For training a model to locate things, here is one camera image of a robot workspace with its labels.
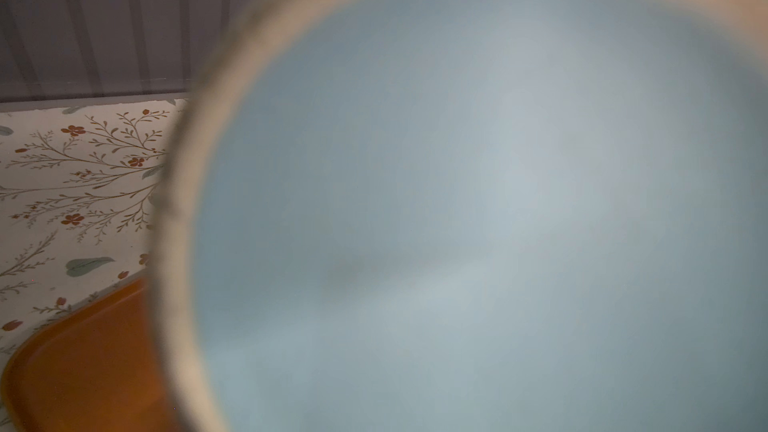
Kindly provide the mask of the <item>light blue mug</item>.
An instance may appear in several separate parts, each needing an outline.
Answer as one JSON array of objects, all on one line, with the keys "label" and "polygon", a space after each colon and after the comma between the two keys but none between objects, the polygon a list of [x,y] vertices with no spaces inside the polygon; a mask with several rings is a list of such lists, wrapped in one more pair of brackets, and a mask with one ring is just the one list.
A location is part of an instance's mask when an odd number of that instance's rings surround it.
[{"label": "light blue mug", "polygon": [[185,431],[767,427],[767,0],[255,0],[168,152]]}]

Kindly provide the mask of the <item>orange plastic tray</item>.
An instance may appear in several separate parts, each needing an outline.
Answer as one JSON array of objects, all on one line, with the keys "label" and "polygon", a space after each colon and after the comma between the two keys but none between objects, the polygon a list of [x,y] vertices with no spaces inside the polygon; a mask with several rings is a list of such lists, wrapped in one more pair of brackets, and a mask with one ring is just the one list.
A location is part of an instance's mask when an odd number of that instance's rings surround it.
[{"label": "orange plastic tray", "polygon": [[18,431],[178,431],[136,279],[34,334],[1,394]]}]

